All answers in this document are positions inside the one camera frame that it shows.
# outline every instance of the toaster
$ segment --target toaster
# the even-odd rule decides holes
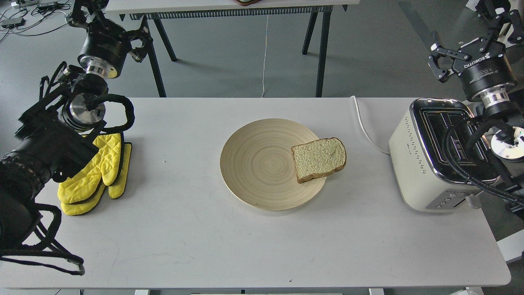
[[[448,164],[441,144],[447,130],[460,118],[473,114],[463,103],[454,99],[420,98],[415,100],[389,139],[395,176],[408,206],[422,212],[447,213],[459,208],[466,196],[481,190],[466,182]],[[487,142],[477,142],[473,153],[465,153],[471,126],[457,126],[452,134],[451,153],[461,166],[477,179],[491,184],[498,175],[477,160],[486,161]]]

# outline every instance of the bread crust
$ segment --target bread crust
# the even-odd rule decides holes
[[[297,174],[297,182],[298,183],[304,183],[306,181],[310,181],[314,178],[321,178],[321,177],[326,177],[326,176],[329,176],[335,172],[338,172],[342,169],[344,169],[344,167],[346,166],[346,162],[347,162],[347,152],[346,152],[346,147],[344,146],[344,143],[342,143],[342,141],[336,137],[331,137],[331,138],[322,138],[322,139],[317,139],[317,140],[314,140],[314,141],[310,141],[308,143],[304,143],[304,144],[298,144],[298,145],[294,145],[291,147],[291,153],[293,154],[293,161],[294,161],[294,147],[296,146],[301,146],[301,145],[306,145],[306,144],[310,144],[312,142],[315,142],[315,141],[320,141],[320,140],[329,140],[329,139],[336,139],[340,142],[340,144],[342,145],[342,147],[344,148],[344,164],[342,164],[341,166],[338,166],[338,167],[335,167],[333,170],[329,171],[329,172],[326,172],[326,173],[313,173],[313,174],[309,174],[307,176],[304,176],[302,178],[298,178],[298,174]]]

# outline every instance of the power strip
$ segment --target power strip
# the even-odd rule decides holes
[[[14,9],[19,9],[21,7],[37,5],[38,3],[40,3],[40,0],[17,0],[11,2],[11,7]]]
[[[23,17],[17,17],[17,18],[8,18],[0,23],[0,26],[2,26],[5,29],[12,29],[17,28],[19,26],[23,26],[26,23],[26,20]]]

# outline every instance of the black table leg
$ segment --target black table leg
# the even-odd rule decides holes
[[[324,70],[326,66],[326,54],[328,51],[328,37],[329,37],[330,21],[331,21],[331,11],[324,12],[324,15],[322,17],[322,33],[320,36],[319,71],[316,76],[315,97],[322,97],[322,88],[324,87]]]
[[[166,90],[163,86],[162,74],[160,74],[160,68],[158,67],[157,54],[155,53],[155,46],[151,43],[151,49],[148,54],[149,62],[151,63],[151,70],[153,70],[153,76],[155,78],[155,83],[157,85],[158,96],[167,97]]]
[[[315,29],[316,17],[318,14],[318,12],[312,12],[309,17],[308,31],[305,34],[304,46],[302,47],[303,55],[308,54],[309,43],[311,42],[311,36],[313,35],[313,29]]]
[[[177,56],[174,55],[173,47],[171,46],[171,42],[169,42],[166,30],[164,30],[163,28],[162,21],[160,19],[153,19],[153,21],[157,26],[158,33],[160,33],[160,38],[162,38],[162,42],[166,47],[167,53],[169,54],[169,58],[171,58],[171,61],[177,61]]]

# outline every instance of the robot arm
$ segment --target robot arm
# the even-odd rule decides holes
[[[486,4],[489,7],[491,3],[486,1]],[[442,83],[457,74],[466,99],[477,104],[476,117],[456,122],[444,136],[441,148],[448,164],[465,181],[505,199],[512,204],[514,211],[517,211],[524,208],[524,198],[514,192],[524,187],[524,173],[508,167],[524,161],[524,115],[519,106],[522,98],[511,98],[508,94],[517,84],[517,79],[513,76],[506,58],[506,46],[497,41],[504,25],[513,27],[511,35],[507,38],[508,42],[515,46],[523,45],[524,27],[519,12],[504,11],[499,14],[493,13],[485,36],[472,40],[458,50],[444,48],[436,32],[433,32],[435,43],[427,61],[437,80]],[[441,58],[451,58],[452,67],[441,68],[438,64]],[[466,149],[471,149],[488,130],[495,130],[488,150],[488,162],[503,180],[497,187],[477,181],[451,156],[453,132],[460,124],[469,124],[476,130],[471,134]]]
[[[93,18],[90,23],[83,7]],[[125,131],[133,125],[133,104],[126,97],[108,94],[106,80],[120,75],[128,53],[141,62],[151,48],[152,38],[145,19],[138,30],[126,31],[106,19],[95,0],[76,0],[67,19],[71,26],[85,28],[88,33],[78,57],[81,67],[63,62],[51,79],[42,79],[39,101],[19,118],[23,126],[16,137],[21,143],[0,160],[0,260],[83,275],[82,258],[69,253],[54,239],[60,225],[60,209],[38,204],[35,198],[49,180],[63,182],[87,165],[98,151],[92,142],[100,132]],[[136,39],[142,41],[140,48],[131,46]],[[45,81],[49,86],[44,95]],[[124,105],[124,125],[105,127],[105,102]],[[85,136],[79,134],[88,131]],[[40,221],[41,211],[53,214],[49,228]],[[24,245],[31,233],[41,242]],[[64,258],[79,269],[71,271],[7,256]]]

